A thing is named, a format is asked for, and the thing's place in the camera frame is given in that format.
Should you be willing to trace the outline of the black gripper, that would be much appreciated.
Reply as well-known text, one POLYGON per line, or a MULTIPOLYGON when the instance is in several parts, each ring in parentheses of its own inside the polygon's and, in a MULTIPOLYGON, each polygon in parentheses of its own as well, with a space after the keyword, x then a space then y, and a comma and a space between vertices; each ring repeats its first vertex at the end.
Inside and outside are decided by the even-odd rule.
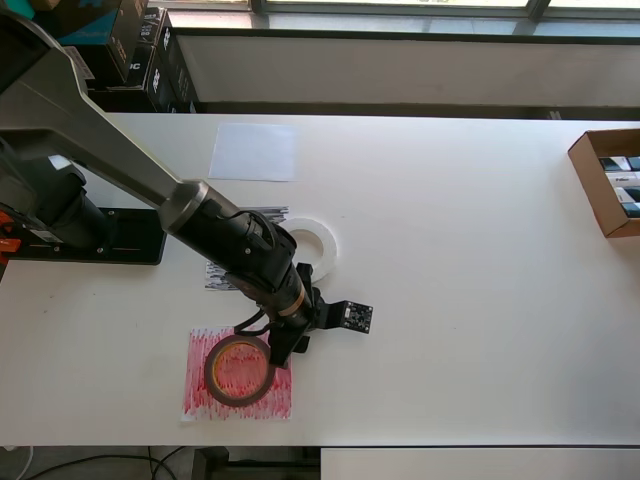
POLYGON ((294 293, 293 302, 277 312, 274 318, 276 325, 268 337, 269 363, 277 368, 285 368, 292 353, 304 354, 308 350, 310 332, 316 328, 320 314, 320 291, 312 286, 313 273, 310 264, 299 263, 295 274, 287 277, 294 281, 288 289, 294 293))

